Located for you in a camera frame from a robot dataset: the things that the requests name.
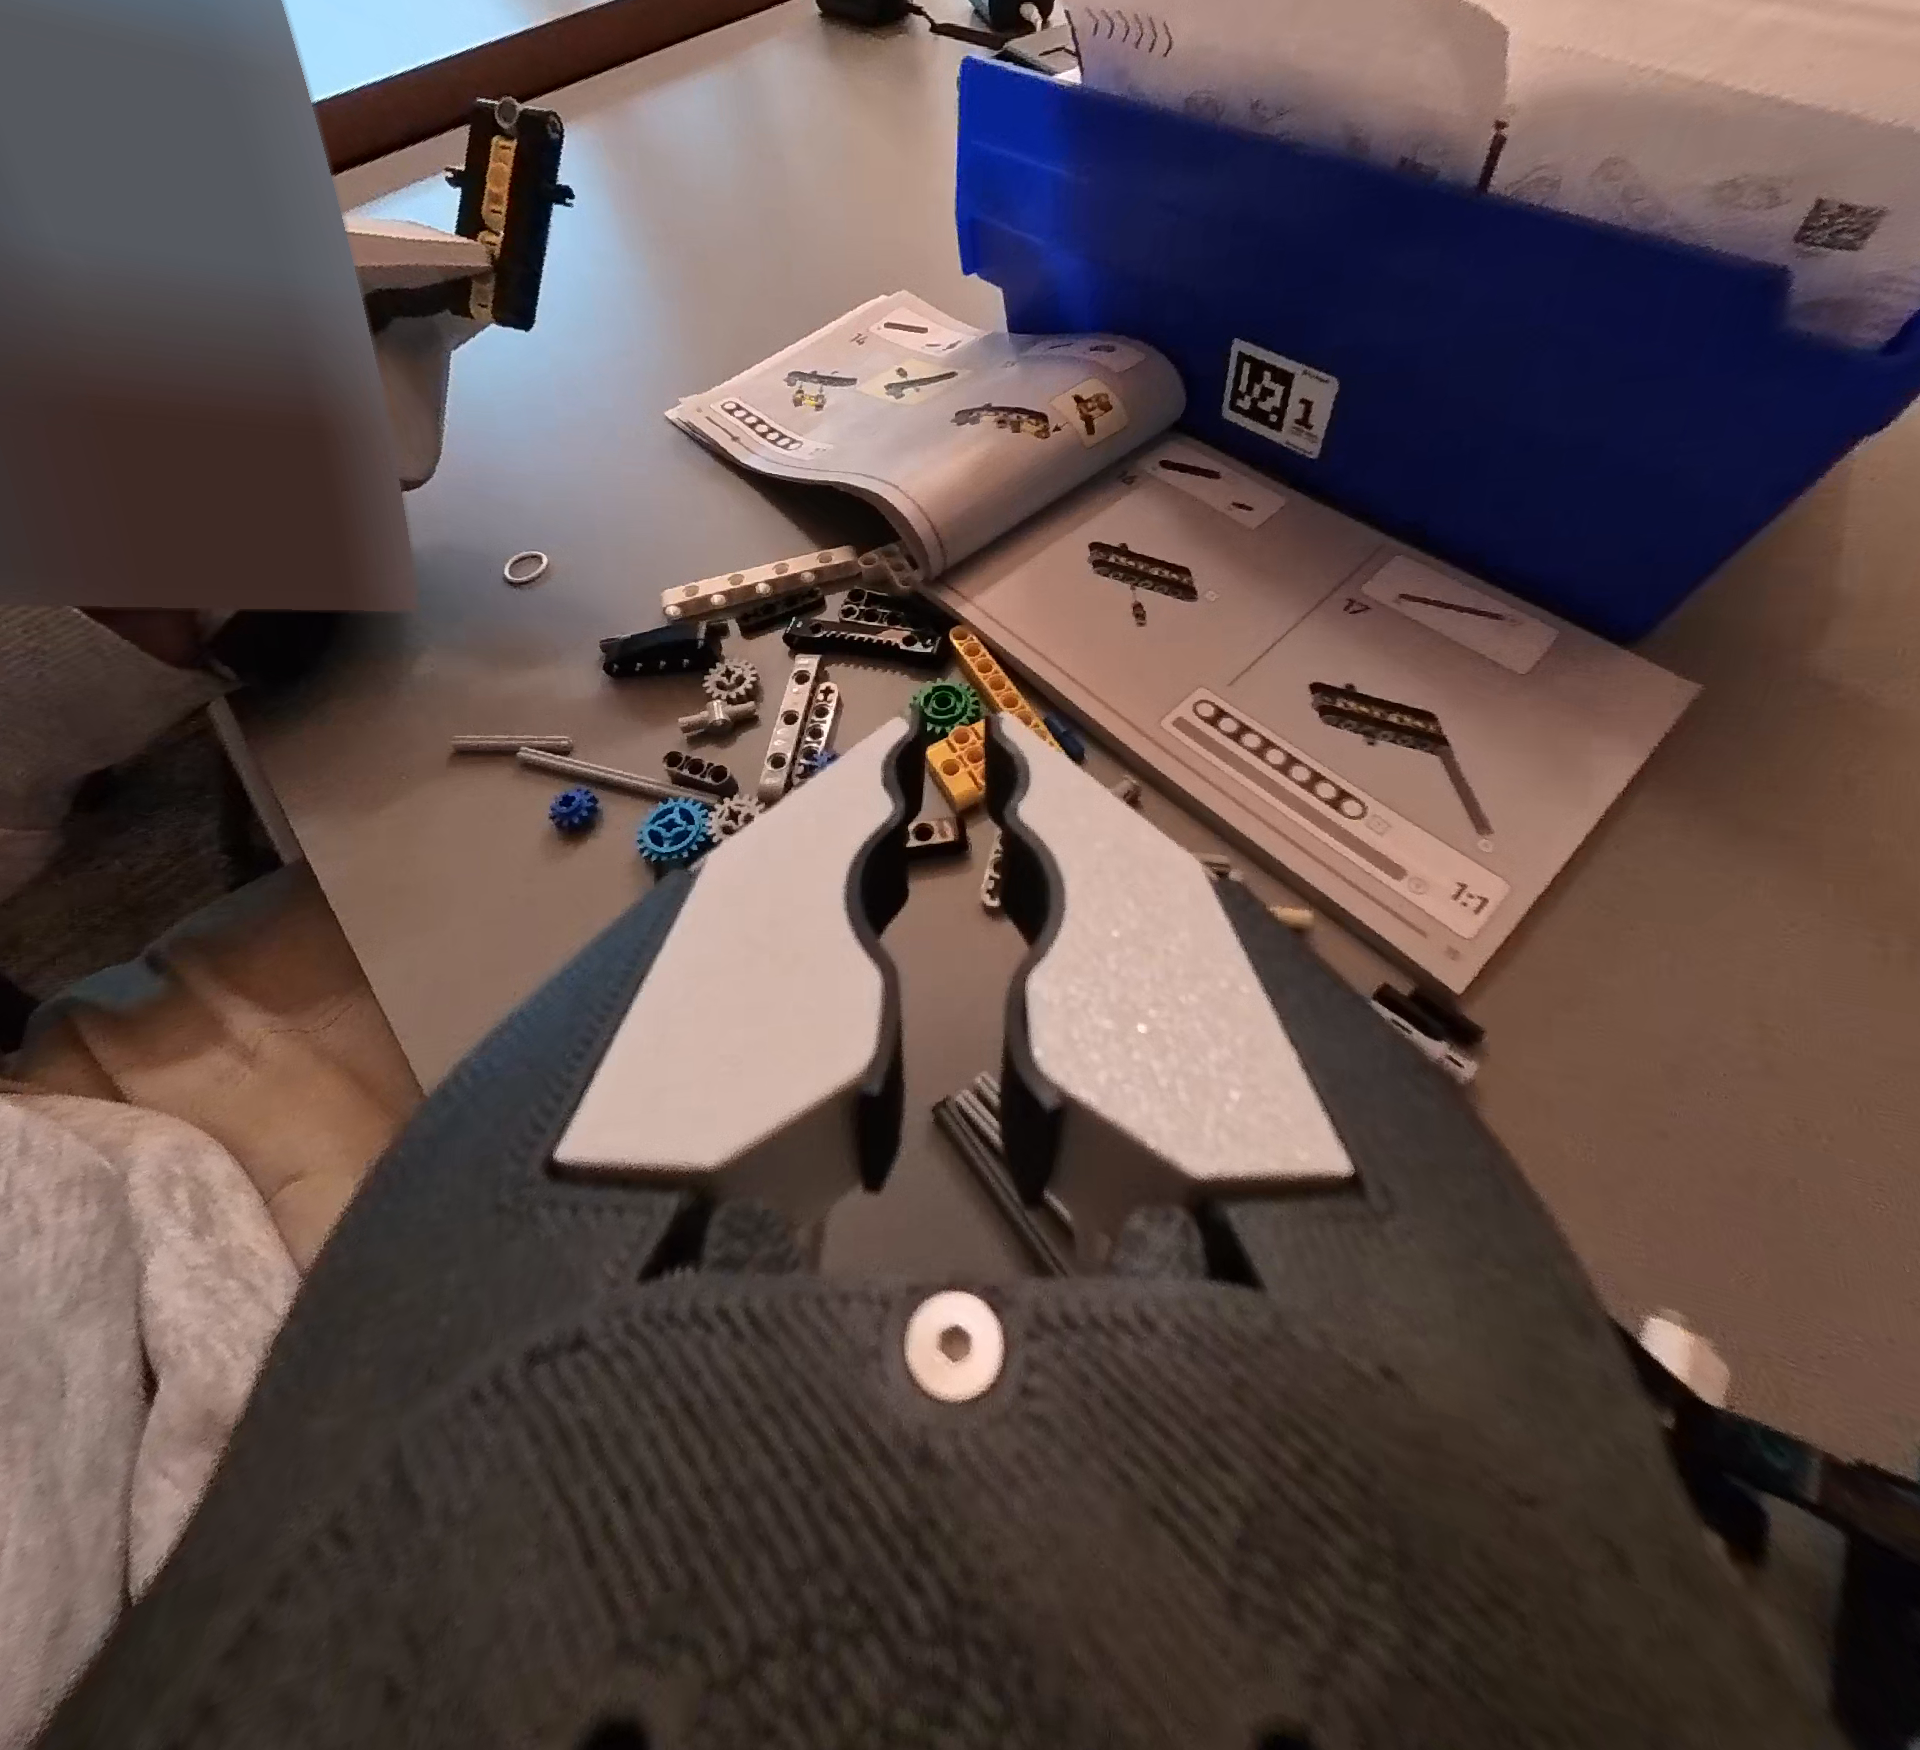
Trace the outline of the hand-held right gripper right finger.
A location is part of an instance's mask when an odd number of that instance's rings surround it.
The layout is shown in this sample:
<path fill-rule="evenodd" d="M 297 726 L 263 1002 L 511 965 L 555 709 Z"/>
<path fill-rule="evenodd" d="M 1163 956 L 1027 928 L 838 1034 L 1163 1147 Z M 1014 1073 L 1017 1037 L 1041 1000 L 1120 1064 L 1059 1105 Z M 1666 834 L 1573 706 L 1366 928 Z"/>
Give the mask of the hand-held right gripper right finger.
<path fill-rule="evenodd" d="M 1139 1211 L 1343 1189 L 1355 1162 L 1211 872 L 1068 756 L 993 718 L 1004 914 L 997 1124 L 1081 1266 Z"/>

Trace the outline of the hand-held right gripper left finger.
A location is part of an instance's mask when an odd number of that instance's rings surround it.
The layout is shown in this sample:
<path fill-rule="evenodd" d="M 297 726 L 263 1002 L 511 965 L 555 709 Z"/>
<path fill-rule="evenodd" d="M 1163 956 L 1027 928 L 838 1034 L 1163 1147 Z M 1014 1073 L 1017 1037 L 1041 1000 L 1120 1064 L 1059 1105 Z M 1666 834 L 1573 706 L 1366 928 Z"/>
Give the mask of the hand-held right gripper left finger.
<path fill-rule="evenodd" d="M 798 1229 L 888 1184 L 924 726 L 893 718 L 716 845 L 555 1144 L 565 1179 L 760 1201 Z"/>

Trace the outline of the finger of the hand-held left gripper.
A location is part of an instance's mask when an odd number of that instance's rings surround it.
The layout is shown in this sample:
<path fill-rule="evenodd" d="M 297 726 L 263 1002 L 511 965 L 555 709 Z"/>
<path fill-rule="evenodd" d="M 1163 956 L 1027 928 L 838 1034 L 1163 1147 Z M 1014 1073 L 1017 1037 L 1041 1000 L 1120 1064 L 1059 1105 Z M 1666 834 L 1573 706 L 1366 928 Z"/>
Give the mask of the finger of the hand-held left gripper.
<path fill-rule="evenodd" d="M 444 283 L 494 269 L 481 242 L 420 222 L 346 213 L 345 229 L 359 283 Z"/>
<path fill-rule="evenodd" d="M 452 355 L 483 331 L 469 316 L 490 279 L 366 279 L 365 307 L 396 434 L 398 486 L 426 486 L 444 453 Z"/>

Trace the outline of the black yellow lego assembly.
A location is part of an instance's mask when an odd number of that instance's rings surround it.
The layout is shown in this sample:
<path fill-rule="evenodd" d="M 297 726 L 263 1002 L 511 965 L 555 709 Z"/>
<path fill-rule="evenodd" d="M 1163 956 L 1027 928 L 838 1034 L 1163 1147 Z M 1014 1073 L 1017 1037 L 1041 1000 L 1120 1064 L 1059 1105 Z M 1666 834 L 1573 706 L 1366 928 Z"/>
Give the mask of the black yellow lego assembly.
<path fill-rule="evenodd" d="M 555 107 L 511 97 L 471 101 L 464 162 L 444 174 L 462 199 L 456 232 L 493 259 L 459 297 L 469 320 L 517 331 L 537 324 L 552 219 L 575 199 L 562 181 L 562 144 Z"/>

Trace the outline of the dark long lego axle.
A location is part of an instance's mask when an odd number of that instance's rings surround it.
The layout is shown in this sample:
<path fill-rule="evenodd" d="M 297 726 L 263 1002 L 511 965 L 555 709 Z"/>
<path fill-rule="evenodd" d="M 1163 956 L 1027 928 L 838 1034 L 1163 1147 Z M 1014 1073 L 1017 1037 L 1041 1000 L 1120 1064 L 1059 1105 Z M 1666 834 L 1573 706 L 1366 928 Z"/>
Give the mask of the dark long lego axle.
<path fill-rule="evenodd" d="M 970 1084 L 942 1095 L 932 1105 L 932 1124 L 949 1138 L 1032 1263 L 1054 1279 L 1072 1276 L 1075 1250 L 1068 1246 L 1072 1216 L 1066 1203 L 1058 1196 L 1048 1196 L 1041 1206 L 1027 1203 L 1005 1162 L 997 1077 L 980 1071 Z"/>

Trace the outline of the grey thin lego liftarm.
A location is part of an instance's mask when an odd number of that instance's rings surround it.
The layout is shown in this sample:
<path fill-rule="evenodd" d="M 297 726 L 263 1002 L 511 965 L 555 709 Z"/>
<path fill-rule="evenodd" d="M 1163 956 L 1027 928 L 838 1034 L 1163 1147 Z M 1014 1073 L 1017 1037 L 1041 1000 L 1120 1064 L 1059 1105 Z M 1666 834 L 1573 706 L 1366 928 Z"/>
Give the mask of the grey thin lego liftarm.
<path fill-rule="evenodd" d="M 785 681 L 782 703 L 770 716 L 767 756 L 755 783 L 763 804 L 782 800 L 832 747 L 842 689 L 819 654 L 801 654 Z"/>

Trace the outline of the black curved lego panel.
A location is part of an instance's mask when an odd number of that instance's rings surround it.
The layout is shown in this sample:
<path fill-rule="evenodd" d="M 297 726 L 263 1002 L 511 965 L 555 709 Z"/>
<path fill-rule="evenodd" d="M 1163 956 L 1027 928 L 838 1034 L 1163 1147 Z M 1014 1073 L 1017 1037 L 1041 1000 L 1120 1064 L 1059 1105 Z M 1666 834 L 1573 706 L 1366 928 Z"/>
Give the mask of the black curved lego panel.
<path fill-rule="evenodd" d="M 602 638 L 601 665 L 615 681 L 709 676 L 726 658 L 726 637 L 709 621 L 669 621 Z"/>

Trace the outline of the lego instruction booklet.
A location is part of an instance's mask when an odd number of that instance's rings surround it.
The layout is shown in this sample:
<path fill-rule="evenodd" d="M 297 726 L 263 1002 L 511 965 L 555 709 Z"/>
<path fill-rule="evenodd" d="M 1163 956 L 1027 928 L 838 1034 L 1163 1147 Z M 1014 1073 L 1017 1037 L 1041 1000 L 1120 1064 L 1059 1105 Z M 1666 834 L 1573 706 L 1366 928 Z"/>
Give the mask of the lego instruction booklet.
<path fill-rule="evenodd" d="M 1696 685 L 1281 489 L 1118 331 L 872 297 L 669 419 L 866 502 L 912 580 L 1156 786 L 1466 993 Z"/>

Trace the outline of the yellow long lego beam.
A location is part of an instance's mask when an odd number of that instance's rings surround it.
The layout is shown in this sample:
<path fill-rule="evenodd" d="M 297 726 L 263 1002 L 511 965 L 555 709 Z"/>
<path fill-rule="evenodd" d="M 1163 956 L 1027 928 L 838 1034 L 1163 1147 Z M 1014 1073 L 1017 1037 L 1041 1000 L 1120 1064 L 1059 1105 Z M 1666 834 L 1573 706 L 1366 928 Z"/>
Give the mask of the yellow long lego beam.
<path fill-rule="evenodd" d="M 994 658 L 988 644 L 966 625 L 949 630 L 949 648 L 966 676 L 966 681 L 980 696 L 980 706 L 1020 720 L 1027 729 L 1037 733 L 1044 740 L 1066 749 L 1068 759 L 1084 760 L 1081 747 L 1062 747 L 1054 726 L 1020 689 L 1020 681 Z"/>

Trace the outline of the white long lego beam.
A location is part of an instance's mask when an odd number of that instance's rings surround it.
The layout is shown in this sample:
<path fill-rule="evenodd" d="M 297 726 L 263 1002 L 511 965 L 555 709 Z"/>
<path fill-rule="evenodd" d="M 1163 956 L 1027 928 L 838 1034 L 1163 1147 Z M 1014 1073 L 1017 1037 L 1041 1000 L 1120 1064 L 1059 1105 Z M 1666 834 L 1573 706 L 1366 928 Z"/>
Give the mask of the white long lego beam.
<path fill-rule="evenodd" d="M 819 588 L 831 594 L 855 588 L 855 559 L 861 554 L 861 549 L 845 542 L 824 551 L 801 551 L 780 561 L 723 571 L 699 583 L 669 584 L 660 594 L 660 611 L 666 621 L 694 621 L 737 614 L 791 590 Z"/>

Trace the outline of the black lego gear rack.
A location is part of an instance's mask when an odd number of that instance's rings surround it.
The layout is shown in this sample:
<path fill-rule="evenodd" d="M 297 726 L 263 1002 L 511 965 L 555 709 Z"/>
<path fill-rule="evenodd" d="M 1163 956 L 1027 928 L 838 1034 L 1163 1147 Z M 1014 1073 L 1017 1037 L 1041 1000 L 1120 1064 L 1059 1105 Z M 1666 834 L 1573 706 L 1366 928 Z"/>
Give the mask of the black lego gear rack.
<path fill-rule="evenodd" d="M 906 597 L 846 590 L 835 611 L 794 615 L 782 641 L 798 655 L 899 665 L 920 672 L 947 668 L 947 621 Z"/>

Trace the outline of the blue plastic bin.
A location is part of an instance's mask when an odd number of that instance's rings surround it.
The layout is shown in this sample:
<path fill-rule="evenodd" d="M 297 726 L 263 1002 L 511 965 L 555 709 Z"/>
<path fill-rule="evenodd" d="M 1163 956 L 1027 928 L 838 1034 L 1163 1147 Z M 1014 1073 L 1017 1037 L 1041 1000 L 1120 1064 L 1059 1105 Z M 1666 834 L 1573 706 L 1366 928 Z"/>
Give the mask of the blue plastic bin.
<path fill-rule="evenodd" d="M 957 252 L 1014 331 L 1159 350 L 1203 441 L 1613 641 L 1917 398 L 1785 269 L 957 70 Z"/>

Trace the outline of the white printed paper sheets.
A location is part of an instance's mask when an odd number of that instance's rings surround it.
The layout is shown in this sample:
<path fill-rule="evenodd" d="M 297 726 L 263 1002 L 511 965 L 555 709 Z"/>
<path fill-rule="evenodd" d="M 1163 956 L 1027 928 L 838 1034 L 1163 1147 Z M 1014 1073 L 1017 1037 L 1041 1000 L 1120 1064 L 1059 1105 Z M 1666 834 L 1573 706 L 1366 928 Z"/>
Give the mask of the white printed paper sheets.
<path fill-rule="evenodd" d="M 1059 0 L 1092 87 L 1917 316 L 1917 0 Z"/>

